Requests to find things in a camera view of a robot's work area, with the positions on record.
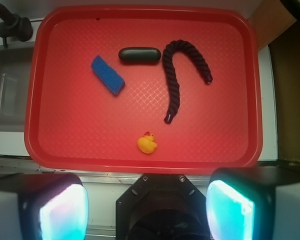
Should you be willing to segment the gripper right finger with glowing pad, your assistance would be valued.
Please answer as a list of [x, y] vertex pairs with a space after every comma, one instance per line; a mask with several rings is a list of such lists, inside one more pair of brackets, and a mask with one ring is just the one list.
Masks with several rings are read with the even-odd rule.
[[300, 167], [218, 168], [206, 215], [215, 240], [300, 240]]

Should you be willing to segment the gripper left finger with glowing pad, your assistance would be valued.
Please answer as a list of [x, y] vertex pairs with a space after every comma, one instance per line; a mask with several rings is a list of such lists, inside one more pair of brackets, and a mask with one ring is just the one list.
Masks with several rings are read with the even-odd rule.
[[0, 174], [0, 240], [83, 240], [88, 218], [76, 174]]

